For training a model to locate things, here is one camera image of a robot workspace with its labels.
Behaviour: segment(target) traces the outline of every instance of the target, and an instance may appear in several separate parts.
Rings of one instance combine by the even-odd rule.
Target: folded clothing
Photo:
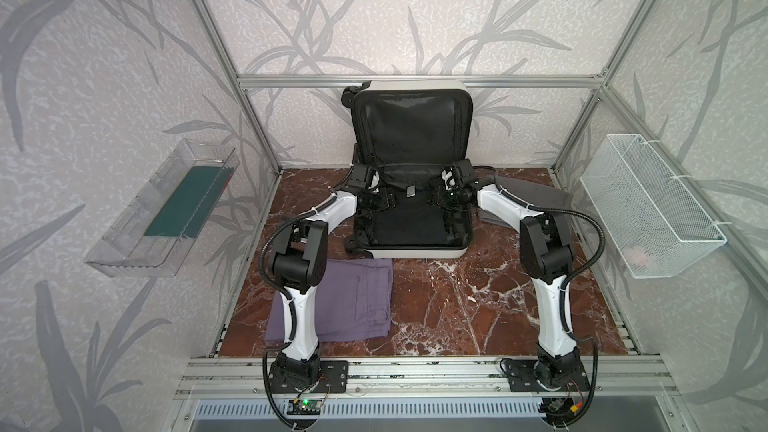
[[[385,337],[392,323],[392,260],[329,260],[315,292],[315,330],[322,342]],[[283,341],[283,301],[275,292],[264,339]]]

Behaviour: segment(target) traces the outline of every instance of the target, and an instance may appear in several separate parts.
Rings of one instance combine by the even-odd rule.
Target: wire mesh basket
[[[726,243],[680,176],[638,134],[606,136],[581,183],[635,278],[679,274]]]

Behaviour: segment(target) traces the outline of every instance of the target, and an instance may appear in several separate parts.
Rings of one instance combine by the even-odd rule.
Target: marble surface
[[[285,214],[297,214],[328,195],[328,187],[346,170],[289,169],[283,175],[264,240]],[[506,168],[500,175],[551,185],[545,168]],[[342,241],[352,234],[352,220],[329,237],[329,258],[350,258]],[[580,258],[584,256],[578,247]],[[346,343],[321,343],[321,355],[533,355],[538,311],[533,284],[518,260],[517,233],[480,222],[459,259],[395,260],[392,330],[388,337]],[[222,344],[224,357],[251,357],[264,350],[264,330],[274,290],[251,266]],[[626,354],[592,273],[571,283],[571,310],[577,334],[600,340],[603,354]],[[582,354],[591,353],[587,343]]]

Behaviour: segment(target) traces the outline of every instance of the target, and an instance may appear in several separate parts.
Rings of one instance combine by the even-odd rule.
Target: wall
[[[595,74],[639,0],[206,2],[240,74]],[[250,91],[283,164],[349,163],[354,139],[340,93]],[[473,91],[468,157],[552,163],[587,94]]]
[[[763,257],[766,16],[768,0],[662,0],[611,84]],[[594,208],[578,178],[613,132],[626,131],[603,105],[558,173],[584,210]],[[600,264],[641,350],[662,353],[700,430],[764,430],[768,308],[725,254],[666,279],[633,279],[615,247]]]
[[[272,175],[187,0],[2,0],[0,429],[157,430]],[[174,278],[83,259],[187,137],[238,168]]]

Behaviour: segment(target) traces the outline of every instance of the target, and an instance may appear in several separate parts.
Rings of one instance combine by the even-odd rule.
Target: clear plastic bin
[[[173,277],[239,164],[232,146],[182,140],[85,263],[110,277]]]

